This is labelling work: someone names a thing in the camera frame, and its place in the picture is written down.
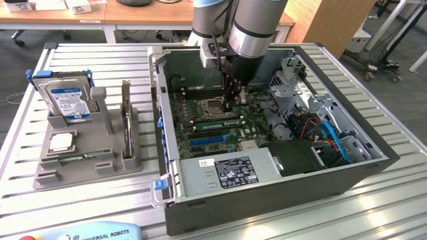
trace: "white label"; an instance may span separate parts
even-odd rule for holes
[[[102,21],[99,21],[99,20],[80,20],[80,23],[86,23],[86,24],[100,24]]]
[[[80,99],[83,92],[79,87],[52,89],[51,93],[66,118],[82,119],[90,116],[87,102]]]
[[[217,124],[211,126],[205,126],[202,129],[217,129],[217,128],[221,128],[222,126],[223,126],[222,124]]]
[[[7,3],[6,6],[10,12],[32,10],[32,6],[30,5],[30,2]]]
[[[215,163],[215,159],[214,158],[199,160],[201,168],[209,167],[209,166],[214,166],[214,163]]]

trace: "wooden desk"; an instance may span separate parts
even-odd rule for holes
[[[153,1],[149,6],[130,7],[116,0],[92,5],[92,12],[72,15],[68,10],[10,12],[0,0],[0,29],[15,30],[102,30],[107,43],[116,43],[116,30],[191,30],[194,4]],[[277,43],[283,43],[295,22],[283,14]]]
[[[375,0],[289,0],[285,12],[297,24],[290,43],[322,43],[339,58]]]
[[[92,12],[74,15],[70,10],[15,11],[0,1],[0,23],[14,24],[83,24],[87,21],[104,23],[106,4],[92,5]]]
[[[104,4],[94,5],[92,12],[74,15],[68,9],[10,12],[6,2],[0,0],[0,29],[103,30],[104,16]]]
[[[107,24],[191,25],[194,22],[194,3],[182,0],[174,4],[153,1],[149,6],[131,7],[110,0],[106,9]],[[293,26],[294,20],[283,14],[279,25]]]
[[[194,23],[194,4],[182,0],[174,4],[153,1],[149,6],[131,7],[110,0],[106,6],[107,42],[114,40],[115,30],[191,30]],[[295,22],[283,13],[278,26],[277,43],[285,43]]]

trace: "slotted metal table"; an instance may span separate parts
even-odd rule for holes
[[[94,221],[135,223],[145,239],[425,239],[427,238],[427,148],[375,99],[326,48],[302,48],[383,136],[401,160],[343,195],[195,232],[169,236],[165,210],[150,200],[159,176],[147,48],[155,44],[59,44],[44,49],[38,70],[94,72],[107,87],[108,108],[119,108],[130,80],[138,108],[143,171],[83,185],[34,190],[47,128],[47,106],[30,86],[0,151],[0,238],[18,239]],[[307,79],[317,82],[313,73]],[[321,84],[313,85],[325,92]]]

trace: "gray floor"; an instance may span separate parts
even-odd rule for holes
[[[373,19],[366,23],[365,29],[375,33],[381,28],[382,23],[387,18],[387,14],[379,19]],[[386,32],[386,37],[399,27],[402,22],[398,20],[393,23],[390,31]],[[26,69],[34,69],[39,60],[40,53],[46,42],[58,43],[104,43],[106,38],[102,31],[70,31],[72,35],[71,41],[63,39],[63,33],[54,30],[28,30],[22,35],[20,39],[28,45],[27,48],[18,47],[10,37],[14,34],[12,30],[0,31],[0,70],[3,75],[0,99],[4,100],[8,95],[20,93],[27,88]],[[136,34],[130,34],[136,39],[142,39],[146,31],[139,31]],[[122,34],[116,32],[119,43],[128,42],[122,39]],[[341,61],[363,82],[369,90],[374,93],[377,98],[382,101],[386,107],[391,110],[403,124],[409,127],[413,133],[418,136],[425,144],[427,144],[427,127],[423,122],[427,119],[427,69],[421,67],[419,73],[409,71],[410,66],[427,50],[427,36],[422,35],[417,30],[413,30],[403,42],[391,54],[391,59],[399,61],[401,75],[403,81],[399,83],[391,82],[391,75],[378,73],[377,79],[367,82],[365,81],[365,67],[357,63],[351,58],[343,56]],[[150,31],[143,43],[162,42],[155,38],[155,31]],[[378,58],[378,52],[373,54],[373,59]],[[363,51],[361,58],[370,59],[370,52]],[[0,101],[0,145],[3,145],[11,123],[14,121],[15,113],[19,105],[10,104]]]

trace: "warning label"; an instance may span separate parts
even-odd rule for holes
[[[215,168],[223,189],[259,182],[249,156],[217,161]]]

